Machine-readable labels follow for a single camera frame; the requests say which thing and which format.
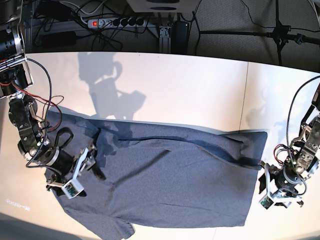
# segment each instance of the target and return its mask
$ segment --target gray carpet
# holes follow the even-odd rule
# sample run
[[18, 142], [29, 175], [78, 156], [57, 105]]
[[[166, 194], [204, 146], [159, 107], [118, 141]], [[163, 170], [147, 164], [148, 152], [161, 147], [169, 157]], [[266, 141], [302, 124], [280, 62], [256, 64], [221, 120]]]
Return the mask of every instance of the gray carpet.
[[[243, 0], [250, 8], [253, 21], [265, 27], [276, 25], [275, 0]], [[110, 0], [110, 7], [121, 13], [126, 5], [125, 0]], [[184, 14], [191, 19], [191, 14]], [[308, 0], [280, 0], [279, 16], [283, 25], [293, 28], [319, 30], [316, 14]], [[203, 0], [197, 19], [201, 30], [228, 30], [249, 32], [272, 32], [272, 29], [263, 29], [254, 25], [248, 15], [248, 10], [240, 0]], [[308, 37], [320, 38], [320, 32], [313, 33], [303, 30], [292, 30], [292, 34], [301, 33]], [[72, 47], [53, 49], [34, 48], [33, 52], [64, 52], [64, 51], [91, 51], [94, 36], [77, 41]], [[138, 38], [130, 32], [119, 32], [115, 40], [123, 43], [123, 52], [158, 52], [157, 39], [148, 31], [139, 34]], [[195, 22], [192, 24], [188, 55], [195, 54], [195, 45], [198, 39], [198, 29]], [[95, 51], [101, 51], [102, 45], [97, 39], [94, 44]], [[110, 47], [104, 51], [114, 51]], [[233, 59], [240, 61], [257, 62], [264, 64], [278, 64], [277, 47], [273, 39], [259, 36], [236, 35], [202, 35], [197, 49], [198, 56]], [[303, 43], [298, 45], [290, 41], [282, 50], [282, 64], [285, 67], [320, 72], [320, 47]]]

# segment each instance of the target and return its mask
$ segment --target dark gray t-shirt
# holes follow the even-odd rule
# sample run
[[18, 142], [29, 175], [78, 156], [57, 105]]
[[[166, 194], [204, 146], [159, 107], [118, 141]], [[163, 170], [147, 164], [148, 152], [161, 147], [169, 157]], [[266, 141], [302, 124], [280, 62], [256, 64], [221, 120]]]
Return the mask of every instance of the dark gray t-shirt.
[[[58, 117], [48, 114], [52, 124]], [[265, 132], [215, 135], [67, 114], [61, 127], [74, 133], [65, 148], [71, 155], [79, 155], [98, 135], [97, 161], [106, 180], [85, 172], [78, 180], [86, 197], [57, 199], [68, 215], [102, 239], [129, 238], [131, 223], [158, 228], [244, 225]], [[54, 139], [55, 132], [49, 136]]]

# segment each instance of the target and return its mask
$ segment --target power strip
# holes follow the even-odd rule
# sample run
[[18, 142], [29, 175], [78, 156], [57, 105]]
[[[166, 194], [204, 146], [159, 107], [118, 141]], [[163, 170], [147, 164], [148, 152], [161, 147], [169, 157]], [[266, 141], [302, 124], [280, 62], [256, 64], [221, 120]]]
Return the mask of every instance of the power strip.
[[89, 19], [87, 26], [90, 29], [115, 29], [115, 28], [135, 28], [135, 27], [146, 27], [147, 20], [136, 17], [126, 18], [99, 18]]

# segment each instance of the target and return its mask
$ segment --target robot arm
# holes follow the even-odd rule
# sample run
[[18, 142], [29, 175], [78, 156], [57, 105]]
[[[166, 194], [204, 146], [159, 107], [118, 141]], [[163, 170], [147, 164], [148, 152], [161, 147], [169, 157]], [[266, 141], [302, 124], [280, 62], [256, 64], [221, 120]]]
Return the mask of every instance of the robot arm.
[[[288, 153], [285, 162], [281, 164], [280, 168], [262, 162], [264, 174], [259, 178], [259, 193], [261, 194], [266, 189], [266, 194], [260, 201], [266, 209], [273, 205], [287, 208], [291, 203], [298, 203], [301, 207], [304, 204], [301, 196], [307, 191], [306, 180], [316, 172], [320, 161], [318, 156], [320, 115], [316, 116], [309, 124], [306, 123], [314, 108], [320, 112], [320, 85], [315, 92], [309, 110], [301, 121], [299, 136], [291, 141], [289, 148], [285, 147]], [[277, 187], [274, 192], [271, 190], [272, 180]], [[304, 185], [303, 193], [296, 190], [297, 185]]]
[[[85, 148], [80, 156], [73, 157], [64, 151], [64, 147], [74, 136], [69, 128], [61, 128], [54, 142], [47, 137], [46, 117], [42, 119], [37, 116], [37, 102], [32, 94], [26, 91], [33, 84], [33, 80], [20, 31], [21, 11], [21, 0], [0, 0], [0, 99], [9, 98], [9, 119], [18, 129], [18, 149], [28, 160], [26, 167], [44, 167], [53, 172], [47, 181], [48, 190], [52, 188], [69, 199], [76, 196], [85, 197], [84, 188], [77, 180], [82, 171], [92, 170], [97, 178], [106, 179], [96, 164], [95, 143]], [[64, 134], [69, 135], [68, 140], [58, 145], [59, 137]]]

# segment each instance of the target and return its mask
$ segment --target white tabletop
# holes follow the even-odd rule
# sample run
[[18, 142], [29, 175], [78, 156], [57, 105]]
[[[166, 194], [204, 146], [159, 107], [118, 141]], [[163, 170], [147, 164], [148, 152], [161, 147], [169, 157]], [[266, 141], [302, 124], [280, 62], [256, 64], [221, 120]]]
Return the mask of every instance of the white tabletop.
[[[48, 70], [52, 94], [63, 95], [64, 113], [93, 119], [116, 119], [187, 126], [211, 133], [239, 130], [268, 132], [262, 159], [273, 163], [272, 151], [285, 143], [289, 106], [296, 90], [317, 73], [218, 58], [111, 52], [29, 54]], [[48, 97], [44, 72], [29, 63], [34, 86], [29, 92]], [[308, 110], [319, 81], [296, 99], [290, 138]], [[26, 169], [17, 149], [19, 135], [3, 114], [0, 148], [0, 213], [61, 232], [97, 238], [68, 217], [45, 190], [42, 169]], [[320, 232], [320, 174], [308, 180], [302, 208], [259, 205], [258, 184], [244, 227], [160, 229], [134, 225], [132, 240], [291, 239]], [[30, 207], [30, 211], [6, 200]]]

